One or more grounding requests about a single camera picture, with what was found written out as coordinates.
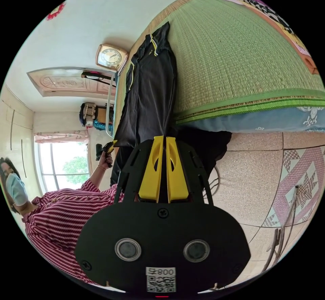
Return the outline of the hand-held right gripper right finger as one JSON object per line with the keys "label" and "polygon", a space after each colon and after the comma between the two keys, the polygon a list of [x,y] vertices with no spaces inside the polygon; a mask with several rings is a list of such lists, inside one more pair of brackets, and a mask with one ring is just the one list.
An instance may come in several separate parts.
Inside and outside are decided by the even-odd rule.
{"label": "hand-held right gripper right finger", "polygon": [[166,166],[168,202],[187,200],[189,192],[176,139],[173,137],[166,138]]}

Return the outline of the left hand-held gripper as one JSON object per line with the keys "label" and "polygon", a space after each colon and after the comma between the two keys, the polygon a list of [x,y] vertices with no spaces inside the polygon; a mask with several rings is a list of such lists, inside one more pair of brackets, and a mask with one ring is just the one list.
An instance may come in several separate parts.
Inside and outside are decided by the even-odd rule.
{"label": "left hand-held gripper", "polygon": [[108,142],[102,149],[101,155],[101,168],[111,168],[112,167],[112,156],[111,153],[114,150],[117,140]]}

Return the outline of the person's left hand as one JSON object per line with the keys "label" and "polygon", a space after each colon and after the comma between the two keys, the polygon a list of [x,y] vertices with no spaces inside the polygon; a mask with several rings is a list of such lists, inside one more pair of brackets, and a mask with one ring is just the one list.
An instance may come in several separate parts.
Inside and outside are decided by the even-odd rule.
{"label": "person's left hand", "polygon": [[112,167],[112,164],[113,164],[113,160],[111,154],[102,152],[97,166],[102,170],[106,171],[107,169]]}

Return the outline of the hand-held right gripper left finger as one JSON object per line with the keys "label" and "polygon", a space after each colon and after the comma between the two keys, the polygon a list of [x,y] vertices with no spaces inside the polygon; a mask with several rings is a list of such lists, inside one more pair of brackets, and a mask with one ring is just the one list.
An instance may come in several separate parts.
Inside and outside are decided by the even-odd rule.
{"label": "hand-held right gripper left finger", "polygon": [[159,200],[163,149],[164,137],[154,137],[143,180],[138,193],[141,200]]}

